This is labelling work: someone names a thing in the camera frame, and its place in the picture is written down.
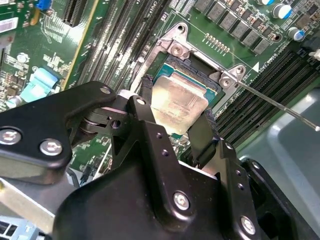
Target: electrolytic capacitor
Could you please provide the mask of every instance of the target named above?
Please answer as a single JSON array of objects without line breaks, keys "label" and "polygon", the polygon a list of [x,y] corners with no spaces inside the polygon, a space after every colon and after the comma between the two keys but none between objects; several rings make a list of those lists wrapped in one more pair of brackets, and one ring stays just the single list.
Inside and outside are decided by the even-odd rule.
[{"label": "electrolytic capacitor", "polygon": [[290,17],[291,13],[292,13],[291,6],[283,4],[283,3],[279,3],[279,4],[275,5],[272,10],[272,15],[276,19],[287,19]]},{"label": "electrolytic capacitor", "polygon": [[256,0],[259,5],[271,5],[275,0]]},{"label": "electrolytic capacitor", "polygon": [[296,42],[300,42],[305,38],[305,33],[304,31],[298,29],[297,27],[293,26],[290,27],[288,32],[287,32],[289,38]]}]

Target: blue connector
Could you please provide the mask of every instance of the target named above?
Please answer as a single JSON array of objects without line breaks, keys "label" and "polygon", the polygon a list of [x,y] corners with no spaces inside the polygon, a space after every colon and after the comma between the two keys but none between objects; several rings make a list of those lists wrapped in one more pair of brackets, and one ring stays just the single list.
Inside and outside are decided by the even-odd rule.
[{"label": "blue connector", "polygon": [[39,0],[36,7],[41,11],[48,10],[51,7],[51,3],[52,3],[52,0]]}]

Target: teal plastic component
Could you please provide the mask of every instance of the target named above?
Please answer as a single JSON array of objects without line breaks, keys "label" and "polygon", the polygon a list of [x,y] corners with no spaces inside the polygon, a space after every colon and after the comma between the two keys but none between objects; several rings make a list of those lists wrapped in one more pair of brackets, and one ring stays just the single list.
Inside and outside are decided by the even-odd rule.
[{"label": "teal plastic component", "polygon": [[23,89],[20,97],[27,103],[46,97],[58,78],[52,75],[44,68],[38,68],[34,74],[30,76],[30,81]]}]

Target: gray plastic surface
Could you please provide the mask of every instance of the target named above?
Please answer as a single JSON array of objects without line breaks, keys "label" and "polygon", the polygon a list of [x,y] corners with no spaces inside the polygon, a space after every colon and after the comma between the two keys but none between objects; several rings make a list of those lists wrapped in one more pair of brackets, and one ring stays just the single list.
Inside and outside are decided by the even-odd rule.
[{"label": "gray plastic surface", "polygon": [[[292,109],[320,126],[320,88]],[[284,114],[238,157],[259,162],[320,236],[320,132]]]}]

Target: motherboard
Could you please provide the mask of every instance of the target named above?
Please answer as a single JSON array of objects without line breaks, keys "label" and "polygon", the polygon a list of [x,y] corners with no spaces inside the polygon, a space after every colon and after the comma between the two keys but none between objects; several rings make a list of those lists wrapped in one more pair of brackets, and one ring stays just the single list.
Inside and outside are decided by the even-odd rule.
[{"label": "motherboard", "polygon": [[[139,93],[148,75],[178,157],[207,108],[236,147],[279,117],[228,76],[284,105],[320,82],[307,51],[320,0],[0,0],[0,13],[0,111],[89,81]],[[98,135],[77,146],[71,167],[108,171],[110,144]]]}]

